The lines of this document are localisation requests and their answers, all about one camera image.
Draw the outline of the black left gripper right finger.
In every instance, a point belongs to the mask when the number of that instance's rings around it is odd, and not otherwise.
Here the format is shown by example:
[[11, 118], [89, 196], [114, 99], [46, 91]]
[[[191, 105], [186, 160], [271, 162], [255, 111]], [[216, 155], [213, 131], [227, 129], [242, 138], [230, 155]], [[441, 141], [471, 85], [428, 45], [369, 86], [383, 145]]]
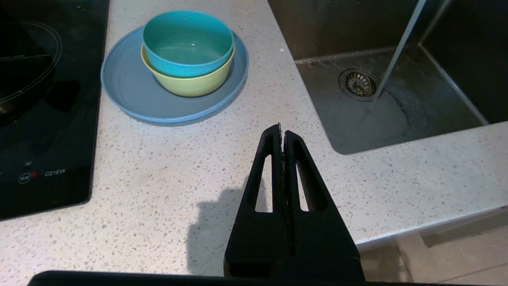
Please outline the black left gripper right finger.
[[303, 141], [285, 132], [291, 270], [299, 278], [363, 278], [360, 254]]

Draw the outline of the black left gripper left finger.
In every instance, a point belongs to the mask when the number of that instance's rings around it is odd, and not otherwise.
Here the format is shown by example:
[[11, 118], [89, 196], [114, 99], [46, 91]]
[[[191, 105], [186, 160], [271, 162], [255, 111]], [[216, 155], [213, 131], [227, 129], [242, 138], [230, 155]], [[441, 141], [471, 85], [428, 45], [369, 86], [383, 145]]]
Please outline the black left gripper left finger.
[[[271, 156], [272, 212], [257, 212], [265, 159]], [[224, 255], [229, 277], [268, 278], [281, 258], [292, 250], [291, 220], [284, 183], [281, 125], [262, 132]]]

